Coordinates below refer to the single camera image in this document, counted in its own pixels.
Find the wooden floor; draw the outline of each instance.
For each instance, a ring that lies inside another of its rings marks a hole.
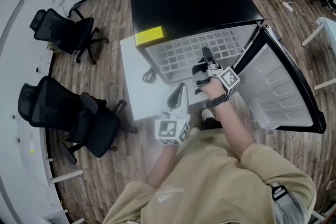
[[[253,1],[265,17],[265,23],[282,37],[282,44],[311,87],[333,78],[330,68],[336,73],[336,66],[331,49],[325,48],[319,38],[305,48],[300,44],[316,29],[314,21],[318,17],[335,19],[329,9],[322,8],[319,1],[311,5],[308,0],[291,0],[308,18],[294,4],[291,5],[295,11],[290,13],[278,0]],[[87,52],[82,55],[81,64],[75,63],[75,55],[58,55],[53,66],[55,78],[75,93],[84,91],[96,98],[106,99],[108,107],[113,108],[118,99],[128,99],[119,41],[133,35],[130,0],[88,0],[81,5],[80,11],[84,17],[95,18],[95,26],[102,30],[99,36],[108,37],[110,43],[93,46],[93,56],[97,59],[95,66],[90,63]],[[262,130],[242,98],[233,100],[237,112],[259,143],[274,148],[313,178],[318,190],[317,208],[324,202],[329,179],[336,175],[335,89],[336,84],[314,91],[318,107],[326,116],[327,130],[323,135]],[[198,123],[200,111],[197,105],[191,108],[193,125]],[[135,124],[139,133],[120,132],[115,140],[118,151],[107,152],[100,159],[82,148],[76,152],[78,163],[75,166],[69,165],[59,151],[65,134],[50,130],[51,157],[56,176],[84,169],[82,176],[58,183],[64,204],[75,219],[84,217],[86,223],[101,223],[125,185],[132,180],[144,180],[160,153],[161,146],[154,138],[153,119],[133,123],[129,107],[121,118]]]

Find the black wristband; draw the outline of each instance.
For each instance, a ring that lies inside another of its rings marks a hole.
[[[227,100],[229,100],[229,96],[224,93],[222,94],[220,97],[215,98],[214,100],[208,101],[206,102],[206,107],[209,108],[213,108],[214,106],[217,106],[221,103],[226,102]]]

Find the black mini fridge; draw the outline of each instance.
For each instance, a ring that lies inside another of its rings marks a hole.
[[[208,47],[237,73],[263,129],[326,130],[306,79],[252,0],[131,0],[131,9],[135,46],[165,83],[191,78]]]

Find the chair wheel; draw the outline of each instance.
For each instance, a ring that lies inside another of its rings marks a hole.
[[[138,133],[138,128],[137,127],[134,127],[132,130],[131,130],[131,133],[132,134],[137,134]]]

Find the shoe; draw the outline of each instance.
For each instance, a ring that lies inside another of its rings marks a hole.
[[[199,129],[198,127],[193,127],[193,128],[190,130],[189,135],[197,134],[199,131],[200,131],[200,129]]]
[[[214,118],[213,113],[209,109],[202,110],[202,119],[205,121],[208,118]]]

